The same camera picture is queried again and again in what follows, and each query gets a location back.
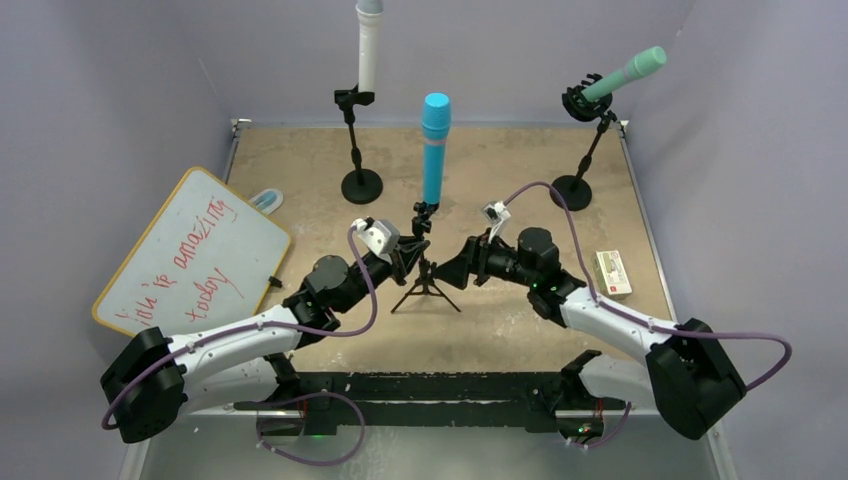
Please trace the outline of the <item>blue microphone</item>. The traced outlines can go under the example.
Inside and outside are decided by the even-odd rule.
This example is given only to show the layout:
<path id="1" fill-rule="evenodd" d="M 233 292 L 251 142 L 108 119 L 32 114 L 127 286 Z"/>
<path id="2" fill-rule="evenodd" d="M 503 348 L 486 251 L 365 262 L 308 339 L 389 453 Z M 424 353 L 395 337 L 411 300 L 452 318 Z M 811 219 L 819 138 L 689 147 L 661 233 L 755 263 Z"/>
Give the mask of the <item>blue microphone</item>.
<path id="1" fill-rule="evenodd" d="M 422 200 L 437 205 L 442 196 L 446 142 L 452 123 L 451 100 L 441 92 L 429 93 L 422 106 Z"/>

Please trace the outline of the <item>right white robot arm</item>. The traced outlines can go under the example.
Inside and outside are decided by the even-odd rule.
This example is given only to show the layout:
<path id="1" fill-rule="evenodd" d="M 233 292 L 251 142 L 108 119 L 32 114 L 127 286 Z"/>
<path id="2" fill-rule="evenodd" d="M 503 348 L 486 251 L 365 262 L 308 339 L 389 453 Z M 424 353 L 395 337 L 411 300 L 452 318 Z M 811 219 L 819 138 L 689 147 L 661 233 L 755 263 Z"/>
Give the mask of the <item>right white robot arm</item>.
<path id="1" fill-rule="evenodd" d="M 600 339 L 627 355 L 592 354 L 564 376 L 561 392 L 576 407 L 615 398 L 656 410 L 678 434 L 701 438 L 747 394 L 747 387 L 713 331 L 692 318 L 655 319 L 593 294 L 562 268 L 551 233 L 524 229 L 516 246 L 487 234 L 470 237 L 437 279 L 465 289 L 490 278 L 522 285 L 536 314 Z"/>

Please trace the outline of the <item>black tripod mic stand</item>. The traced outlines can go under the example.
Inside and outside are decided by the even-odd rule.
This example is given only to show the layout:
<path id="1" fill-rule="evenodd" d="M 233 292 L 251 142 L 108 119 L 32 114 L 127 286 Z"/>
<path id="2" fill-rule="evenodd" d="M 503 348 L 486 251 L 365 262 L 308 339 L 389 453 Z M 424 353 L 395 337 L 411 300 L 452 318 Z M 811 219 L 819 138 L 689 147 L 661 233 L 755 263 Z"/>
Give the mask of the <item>black tripod mic stand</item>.
<path id="1" fill-rule="evenodd" d="M 413 205 L 415 216 L 411 220 L 412 236 L 426 239 L 425 236 L 431 232 L 432 221 L 431 216 L 438 209 L 437 204 L 428 204 L 426 202 L 416 202 Z M 425 252 L 416 262 L 418 266 L 418 277 L 414 280 L 412 286 L 405 292 L 397 304 L 391 309 L 394 314 L 401 305 L 411 296 L 429 296 L 444 299 L 456 312 L 461 312 L 461 309 L 441 290 L 436 284 L 434 277 L 434 269 L 437 264 L 426 258 Z"/>

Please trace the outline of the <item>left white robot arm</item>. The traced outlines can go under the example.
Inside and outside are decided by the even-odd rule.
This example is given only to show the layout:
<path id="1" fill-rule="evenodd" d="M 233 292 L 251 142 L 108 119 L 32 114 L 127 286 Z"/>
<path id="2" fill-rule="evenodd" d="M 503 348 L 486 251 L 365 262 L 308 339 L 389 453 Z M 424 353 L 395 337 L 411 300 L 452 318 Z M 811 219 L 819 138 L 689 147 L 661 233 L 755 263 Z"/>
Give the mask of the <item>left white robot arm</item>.
<path id="1" fill-rule="evenodd" d="M 369 252 L 352 263 L 338 255 L 319 258 L 299 289 L 250 318 L 223 327 L 167 336 L 158 327 L 137 333 L 100 378 L 109 403 L 104 430 L 127 444 L 149 439 L 189 411 L 207 390 L 202 382 L 243 363 L 343 337 L 338 314 L 367 299 L 378 311 L 376 289 L 387 279 L 402 283 L 429 247 L 401 236 L 387 258 Z"/>

